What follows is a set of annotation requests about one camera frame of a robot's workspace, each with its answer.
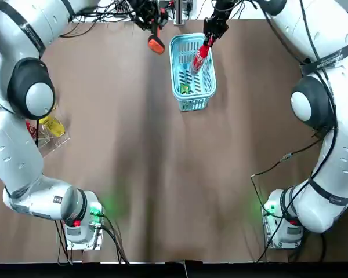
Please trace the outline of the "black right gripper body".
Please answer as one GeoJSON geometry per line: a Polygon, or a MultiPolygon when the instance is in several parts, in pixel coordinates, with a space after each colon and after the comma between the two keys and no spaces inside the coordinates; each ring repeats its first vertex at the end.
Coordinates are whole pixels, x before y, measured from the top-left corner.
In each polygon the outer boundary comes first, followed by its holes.
{"type": "Polygon", "coordinates": [[[221,38],[228,30],[227,20],[239,1],[217,0],[213,6],[213,13],[204,19],[203,33],[206,38],[221,38]]]}

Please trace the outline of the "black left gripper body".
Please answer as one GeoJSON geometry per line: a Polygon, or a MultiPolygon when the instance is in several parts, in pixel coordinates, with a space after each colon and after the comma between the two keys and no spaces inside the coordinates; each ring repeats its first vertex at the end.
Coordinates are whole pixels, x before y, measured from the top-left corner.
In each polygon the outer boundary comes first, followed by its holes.
{"type": "Polygon", "coordinates": [[[130,0],[131,20],[143,30],[162,29],[168,22],[168,12],[156,0],[130,0]]]}

